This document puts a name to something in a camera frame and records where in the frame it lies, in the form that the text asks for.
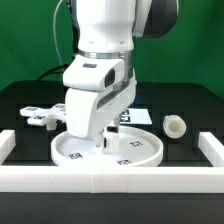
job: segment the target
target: white plate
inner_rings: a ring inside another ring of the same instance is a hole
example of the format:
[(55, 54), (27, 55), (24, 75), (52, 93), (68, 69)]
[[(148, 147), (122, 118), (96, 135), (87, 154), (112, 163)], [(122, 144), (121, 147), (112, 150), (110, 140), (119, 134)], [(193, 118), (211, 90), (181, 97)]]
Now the white plate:
[(155, 135), (141, 129), (120, 126), (119, 150), (105, 154), (92, 141), (83, 141), (63, 132), (51, 143), (51, 156), (58, 166), (150, 166), (160, 164), (163, 143)]

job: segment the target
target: white block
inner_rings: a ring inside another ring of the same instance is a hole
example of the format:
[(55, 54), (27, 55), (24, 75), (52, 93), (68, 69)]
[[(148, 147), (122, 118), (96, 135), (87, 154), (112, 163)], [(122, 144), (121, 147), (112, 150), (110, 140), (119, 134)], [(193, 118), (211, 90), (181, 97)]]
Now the white block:
[(91, 175), (62, 167), (2, 166), (0, 192), (91, 192)]
[(15, 131), (3, 130), (0, 133), (0, 165), (5, 161), (15, 145)]
[(224, 167), (224, 146), (210, 132), (200, 132), (198, 147), (214, 167)]
[(92, 193), (127, 193), (127, 173), (122, 170), (101, 170), (92, 174)]

